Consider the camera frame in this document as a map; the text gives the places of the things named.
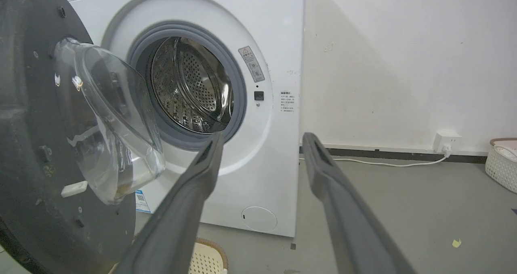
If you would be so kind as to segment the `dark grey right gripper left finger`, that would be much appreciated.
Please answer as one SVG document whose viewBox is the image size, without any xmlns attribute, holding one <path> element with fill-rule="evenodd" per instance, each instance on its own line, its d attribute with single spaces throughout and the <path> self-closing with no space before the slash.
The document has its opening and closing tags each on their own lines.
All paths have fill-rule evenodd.
<svg viewBox="0 0 517 274">
<path fill-rule="evenodd" d="M 213 192 L 221 166 L 222 133 L 213 134 L 164 197 L 116 274 L 186 274 L 205 201 Z"/>
</svg>

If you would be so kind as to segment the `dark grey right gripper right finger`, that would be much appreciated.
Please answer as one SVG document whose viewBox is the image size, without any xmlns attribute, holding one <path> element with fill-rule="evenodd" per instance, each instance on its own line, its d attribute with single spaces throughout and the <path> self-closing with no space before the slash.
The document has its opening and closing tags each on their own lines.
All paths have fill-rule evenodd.
<svg viewBox="0 0 517 274">
<path fill-rule="evenodd" d="M 314 133 L 303 134 L 312 193 L 323 204 L 340 274 L 414 274 L 386 228 Z"/>
</svg>

